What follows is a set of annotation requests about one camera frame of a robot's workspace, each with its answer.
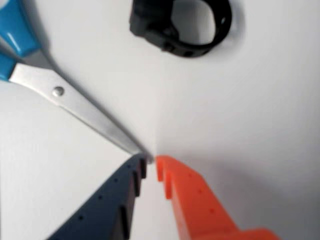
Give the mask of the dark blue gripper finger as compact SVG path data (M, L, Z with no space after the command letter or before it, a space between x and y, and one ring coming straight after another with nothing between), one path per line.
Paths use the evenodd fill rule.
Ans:
M146 156L132 156L49 239L128 240L135 199L146 176Z

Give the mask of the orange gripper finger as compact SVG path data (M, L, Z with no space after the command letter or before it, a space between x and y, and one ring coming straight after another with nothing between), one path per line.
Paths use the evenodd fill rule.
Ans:
M241 230L205 179L193 168L168 156L156 157L158 181L171 200L182 240L277 240L266 228Z

